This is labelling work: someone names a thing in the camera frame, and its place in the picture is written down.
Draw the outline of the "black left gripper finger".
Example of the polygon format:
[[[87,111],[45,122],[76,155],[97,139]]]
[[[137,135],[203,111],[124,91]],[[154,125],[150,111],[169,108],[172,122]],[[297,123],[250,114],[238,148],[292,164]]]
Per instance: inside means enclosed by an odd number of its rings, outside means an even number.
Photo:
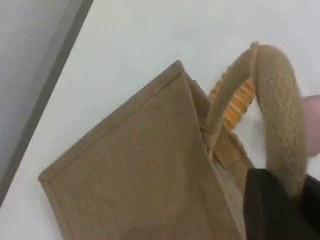
[[[304,223],[278,179],[265,169],[250,169],[244,194],[248,240],[302,240]]]
[[[299,211],[306,225],[299,232],[301,240],[320,239],[320,181],[307,175],[299,195]]]

